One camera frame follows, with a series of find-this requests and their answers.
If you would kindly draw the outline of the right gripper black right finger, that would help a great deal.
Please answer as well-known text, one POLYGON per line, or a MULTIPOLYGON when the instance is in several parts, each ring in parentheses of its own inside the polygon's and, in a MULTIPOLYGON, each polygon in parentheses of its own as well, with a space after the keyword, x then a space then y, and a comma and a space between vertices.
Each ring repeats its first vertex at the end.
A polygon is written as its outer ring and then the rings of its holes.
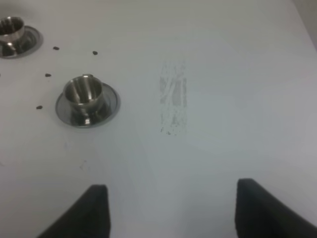
POLYGON ((235 229, 239 238, 315 238, 317 227, 251 178, 237 182, 235 229))

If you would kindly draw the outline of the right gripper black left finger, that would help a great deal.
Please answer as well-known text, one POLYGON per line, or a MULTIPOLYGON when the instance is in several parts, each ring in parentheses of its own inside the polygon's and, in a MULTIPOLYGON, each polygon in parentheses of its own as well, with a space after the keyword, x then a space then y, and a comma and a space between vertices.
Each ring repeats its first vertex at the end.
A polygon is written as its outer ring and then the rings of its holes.
POLYGON ((92 185, 50 227, 41 238, 108 238, 111 219, 108 190, 105 185, 92 185))

